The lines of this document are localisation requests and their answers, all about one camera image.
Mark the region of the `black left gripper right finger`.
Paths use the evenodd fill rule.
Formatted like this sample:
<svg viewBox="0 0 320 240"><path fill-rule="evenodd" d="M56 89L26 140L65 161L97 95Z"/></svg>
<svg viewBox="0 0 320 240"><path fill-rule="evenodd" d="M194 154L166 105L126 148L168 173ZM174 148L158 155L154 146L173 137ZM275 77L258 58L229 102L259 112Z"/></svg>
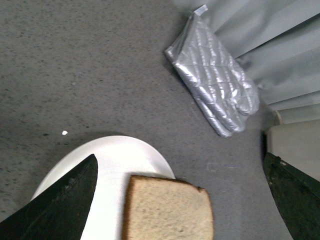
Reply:
<svg viewBox="0 0 320 240"><path fill-rule="evenodd" d="M320 238L320 182L268 152L263 171L276 207L294 240Z"/></svg>

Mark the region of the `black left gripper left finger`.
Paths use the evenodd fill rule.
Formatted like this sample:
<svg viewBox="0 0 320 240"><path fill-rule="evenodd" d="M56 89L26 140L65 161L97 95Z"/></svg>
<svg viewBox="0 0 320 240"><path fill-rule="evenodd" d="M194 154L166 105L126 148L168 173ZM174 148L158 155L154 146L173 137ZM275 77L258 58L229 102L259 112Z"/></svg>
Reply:
<svg viewBox="0 0 320 240"><path fill-rule="evenodd" d="M79 240L98 179L89 155L23 208L0 223L2 240Z"/></svg>

